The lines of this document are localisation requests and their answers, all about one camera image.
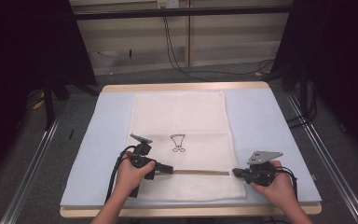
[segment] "black line drawing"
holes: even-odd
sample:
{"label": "black line drawing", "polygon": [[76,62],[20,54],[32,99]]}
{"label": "black line drawing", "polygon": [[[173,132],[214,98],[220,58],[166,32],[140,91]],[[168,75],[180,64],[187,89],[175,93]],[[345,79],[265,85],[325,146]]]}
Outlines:
{"label": "black line drawing", "polygon": [[175,143],[175,146],[176,146],[176,148],[173,148],[172,151],[174,151],[174,152],[186,151],[184,148],[182,148],[182,142],[183,142],[183,139],[185,138],[185,136],[186,136],[185,134],[181,134],[181,133],[171,135],[171,139],[173,140],[173,142]]}

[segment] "white towel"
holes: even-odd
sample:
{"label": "white towel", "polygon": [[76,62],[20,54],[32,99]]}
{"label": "white towel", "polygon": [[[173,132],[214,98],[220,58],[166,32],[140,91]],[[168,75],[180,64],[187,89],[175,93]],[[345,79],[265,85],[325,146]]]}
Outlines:
{"label": "white towel", "polygon": [[[215,201],[245,197],[221,91],[137,94],[129,133],[152,139],[147,157],[174,170],[228,175],[156,175],[141,183],[138,198],[151,201]],[[128,139],[129,145],[136,145]]]}

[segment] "human hand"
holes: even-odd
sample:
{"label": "human hand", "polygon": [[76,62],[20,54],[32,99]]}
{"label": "human hand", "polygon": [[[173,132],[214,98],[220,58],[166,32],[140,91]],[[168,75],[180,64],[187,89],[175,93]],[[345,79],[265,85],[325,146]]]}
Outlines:
{"label": "human hand", "polygon": [[[271,161],[274,167],[282,166],[280,161]],[[293,189],[290,176],[283,173],[277,173],[274,181],[267,186],[260,186],[251,183],[255,191],[263,194],[275,206],[284,210],[286,207],[291,207],[298,204],[295,191]]]}
{"label": "human hand", "polygon": [[130,195],[133,189],[139,186],[142,179],[147,173],[152,171],[156,165],[154,161],[150,161],[147,165],[141,168],[132,166],[129,157],[132,152],[127,151],[122,157],[122,163],[117,170],[117,182],[115,189]]}

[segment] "wall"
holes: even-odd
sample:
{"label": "wall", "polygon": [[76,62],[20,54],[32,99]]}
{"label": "wall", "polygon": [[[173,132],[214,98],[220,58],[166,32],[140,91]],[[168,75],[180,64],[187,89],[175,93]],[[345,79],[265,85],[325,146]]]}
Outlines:
{"label": "wall", "polygon": [[[95,1],[72,1],[73,11],[157,8],[157,1],[98,1],[99,5],[93,5]],[[180,7],[278,6],[291,3],[292,0],[179,1]],[[258,62],[274,58],[287,16],[281,13],[168,18],[175,58],[180,66]],[[78,26],[96,75],[171,67],[162,18],[79,21]]]}

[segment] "table edge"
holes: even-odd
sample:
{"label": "table edge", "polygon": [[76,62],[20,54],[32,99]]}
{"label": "table edge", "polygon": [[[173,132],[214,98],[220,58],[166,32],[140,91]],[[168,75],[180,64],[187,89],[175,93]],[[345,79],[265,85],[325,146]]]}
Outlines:
{"label": "table edge", "polygon": [[[322,212],[321,203],[301,203],[301,208],[308,215]],[[95,217],[99,207],[61,206],[62,217]],[[137,207],[123,208],[120,217],[263,217],[284,215],[281,209],[273,205],[231,205],[208,207]]]}
{"label": "table edge", "polygon": [[199,90],[229,90],[269,88],[269,84],[263,81],[253,82],[197,82],[197,83],[159,83],[159,84],[130,84],[107,85],[102,92],[116,91],[199,91]]}

